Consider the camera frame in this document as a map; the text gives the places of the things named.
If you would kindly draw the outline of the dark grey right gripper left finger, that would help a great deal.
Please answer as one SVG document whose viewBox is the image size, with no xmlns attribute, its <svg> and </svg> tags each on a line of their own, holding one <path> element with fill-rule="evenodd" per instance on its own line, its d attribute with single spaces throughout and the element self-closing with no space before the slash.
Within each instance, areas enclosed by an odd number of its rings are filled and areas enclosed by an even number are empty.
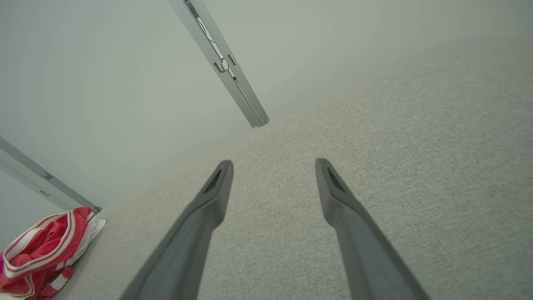
<svg viewBox="0 0 533 300">
<path fill-rule="evenodd" d="M 224 220 L 233 178 L 232 161 L 221 161 L 120 300 L 197 300 L 212 233 Z"/>
</svg>

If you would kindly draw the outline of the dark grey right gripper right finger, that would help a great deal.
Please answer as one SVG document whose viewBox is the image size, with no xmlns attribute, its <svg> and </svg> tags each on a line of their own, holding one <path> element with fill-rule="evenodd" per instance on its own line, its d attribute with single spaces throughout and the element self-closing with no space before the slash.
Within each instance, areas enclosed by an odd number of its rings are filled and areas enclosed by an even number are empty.
<svg viewBox="0 0 533 300">
<path fill-rule="evenodd" d="M 316 160 L 316 180 L 323 215 L 337 234 L 352 300 L 429 300 L 331 162 Z"/>
</svg>

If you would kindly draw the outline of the red white striped-trim jersey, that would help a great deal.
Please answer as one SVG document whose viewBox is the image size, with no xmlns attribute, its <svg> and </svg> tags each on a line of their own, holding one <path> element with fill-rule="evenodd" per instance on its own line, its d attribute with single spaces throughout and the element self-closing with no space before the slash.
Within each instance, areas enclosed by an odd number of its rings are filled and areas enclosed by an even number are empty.
<svg viewBox="0 0 533 300">
<path fill-rule="evenodd" d="M 52 300 L 104 228 L 90 207 L 43 218 L 0 253 L 0 300 Z"/>
</svg>

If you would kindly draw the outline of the grey metal wall pillar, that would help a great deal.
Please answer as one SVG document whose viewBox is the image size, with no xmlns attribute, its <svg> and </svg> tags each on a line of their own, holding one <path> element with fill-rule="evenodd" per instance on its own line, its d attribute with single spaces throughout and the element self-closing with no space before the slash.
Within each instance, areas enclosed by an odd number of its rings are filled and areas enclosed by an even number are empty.
<svg viewBox="0 0 533 300">
<path fill-rule="evenodd" d="M 168 0 L 252 128 L 270 123 L 229 44 L 202 0 Z"/>
</svg>

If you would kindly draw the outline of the grey metal wall rail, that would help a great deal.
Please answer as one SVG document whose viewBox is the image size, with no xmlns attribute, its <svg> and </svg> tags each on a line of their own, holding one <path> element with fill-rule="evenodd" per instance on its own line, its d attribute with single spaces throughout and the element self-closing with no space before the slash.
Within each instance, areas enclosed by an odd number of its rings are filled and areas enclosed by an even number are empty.
<svg viewBox="0 0 533 300">
<path fill-rule="evenodd" d="M 38 165 L 0 136 L 0 169 L 64 210 L 90 207 L 95 214 L 102 208 L 87 200 L 55 175 Z"/>
</svg>

